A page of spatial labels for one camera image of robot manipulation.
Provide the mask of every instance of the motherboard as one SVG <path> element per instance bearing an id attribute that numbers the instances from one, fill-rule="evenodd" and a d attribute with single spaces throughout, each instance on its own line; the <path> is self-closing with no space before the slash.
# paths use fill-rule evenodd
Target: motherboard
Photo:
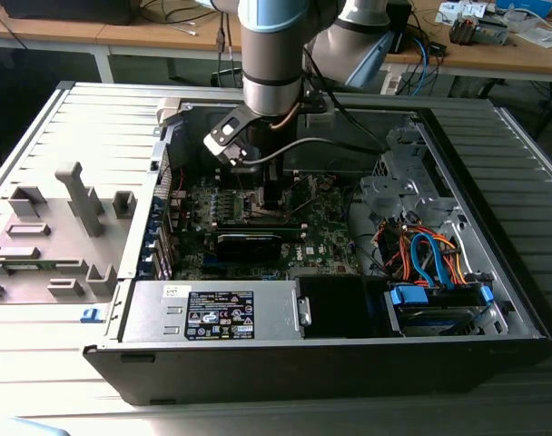
<path id="1" fill-rule="evenodd" d="M 334 176 L 291 179 L 281 207 L 262 189 L 225 189 L 201 179 L 179 202 L 175 280 L 289 280 L 359 274 L 344 204 L 350 187 Z"/>

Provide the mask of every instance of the side panel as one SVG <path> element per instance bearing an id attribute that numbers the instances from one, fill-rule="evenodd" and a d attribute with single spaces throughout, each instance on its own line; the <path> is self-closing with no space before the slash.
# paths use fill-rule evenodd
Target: side panel
<path id="1" fill-rule="evenodd" d="M 465 392 L 531 365 L 538 341 L 104 352 L 84 357 L 133 405 Z"/>

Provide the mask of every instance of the sticker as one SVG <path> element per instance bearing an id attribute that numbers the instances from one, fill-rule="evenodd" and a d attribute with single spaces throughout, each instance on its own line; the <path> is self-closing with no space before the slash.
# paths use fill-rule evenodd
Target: sticker
<path id="1" fill-rule="evenodd" d="M 163 298 L 187 298 L 191 290 L 188 284 L 168 284 L 163 286 Z"/>
<path id="2" fill-rule="evenodd" d="M 253 292 L 189 292 L 186 318 L 189 341 L 254 339 Z"/>
<path id="3" fill-rule="evenodd" d="M 8 265 L 5 267 L 7 270 L 39 270 L 38 265 Z"/>

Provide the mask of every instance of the white cable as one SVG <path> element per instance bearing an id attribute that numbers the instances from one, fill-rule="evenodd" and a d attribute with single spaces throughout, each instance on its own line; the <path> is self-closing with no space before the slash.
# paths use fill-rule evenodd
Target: white cable
<path id="1" fill-rule="evenodd" d="M 526 12 L 527 14 L 530 14 L 530 15 L 533 15 L 535 16 L 536 18 L 538 18 L 540 21 L 542 21 L 545 25 L 547 25 L 548 27 L 550 27 L 552 29 L 552 24 L 550 24 L 547 20 L 545 20 L 542 16 L 540 16 L 539 14 L 537 14 L 536 12 L 532 12 L 528 9 L 524 9 L 522 7 L 516 7 L 514 9 L 502 9 L 503 11 L 505 12 L 509 12 L 510 10 L 512 11 L 517 11 L 517 12 Z"/>

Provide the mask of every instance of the blue latch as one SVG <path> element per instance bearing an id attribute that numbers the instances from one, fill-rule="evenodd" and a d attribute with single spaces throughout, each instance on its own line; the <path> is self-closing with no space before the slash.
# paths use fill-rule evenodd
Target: blue latch
<path id="1" fill-rule="evenodd" d="M 84 309 L 83 316 L 80 317 L 80 322 L 83 324 L 103 322 L 101 318 L 101 311 L 98 309 Z"/>
<path id="2" fill-rule="evenodd" d="M 489 286 L 484 285 L 481 287 L 480 290 L 482 292 L 482 296 L 484 297 L 484 300 L 486 300 L 488 304 L 494 301 L 494 294 L 492 293 L 492 290 L 490 289 Z"/>
<path id="3" fill-rule="evenodd" d="M 428 304 L 428 295 L 423 286 L 401 285 L 391 290 L 393 305 L 399 304 Z"/>

